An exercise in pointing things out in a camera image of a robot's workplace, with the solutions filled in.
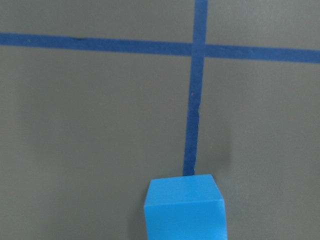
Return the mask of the blue wooden cube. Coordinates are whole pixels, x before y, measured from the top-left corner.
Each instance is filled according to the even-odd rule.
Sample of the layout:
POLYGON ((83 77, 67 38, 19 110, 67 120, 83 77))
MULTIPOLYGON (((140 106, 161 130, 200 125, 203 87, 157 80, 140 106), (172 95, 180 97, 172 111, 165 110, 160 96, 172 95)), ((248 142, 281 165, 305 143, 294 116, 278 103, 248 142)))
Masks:
POLYGON ((226 240, 224 198, 210 174, 150 181, 144 202, 149 240, 226 240))

